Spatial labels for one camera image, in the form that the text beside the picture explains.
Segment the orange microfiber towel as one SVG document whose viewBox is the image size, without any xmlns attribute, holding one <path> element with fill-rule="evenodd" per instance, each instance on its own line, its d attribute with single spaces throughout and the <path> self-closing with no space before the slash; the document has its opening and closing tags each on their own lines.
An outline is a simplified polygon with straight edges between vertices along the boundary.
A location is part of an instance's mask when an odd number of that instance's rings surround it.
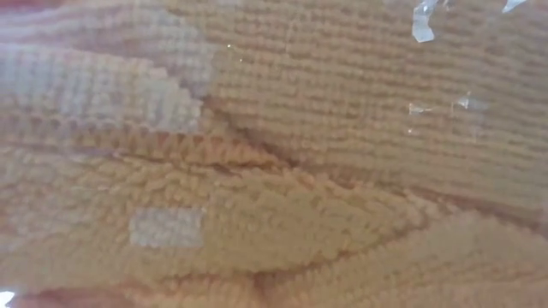
<svg viewBox="0 0 548 308">
<path fill-rule="evenodd" d="M 0 142 L 279 166 L 204 106 L 213 55 L 166 0 L 0 0 Z"/>
<path fill-rule="evenodd" d="M 548 308 L 548 238 L 302 173 L 0 148 L 9 308 Z"/>
<path fill-rule="evenodd" d="M 167 0 L 284 161 L 548 220 L 548 0 Z"/>
</svg>

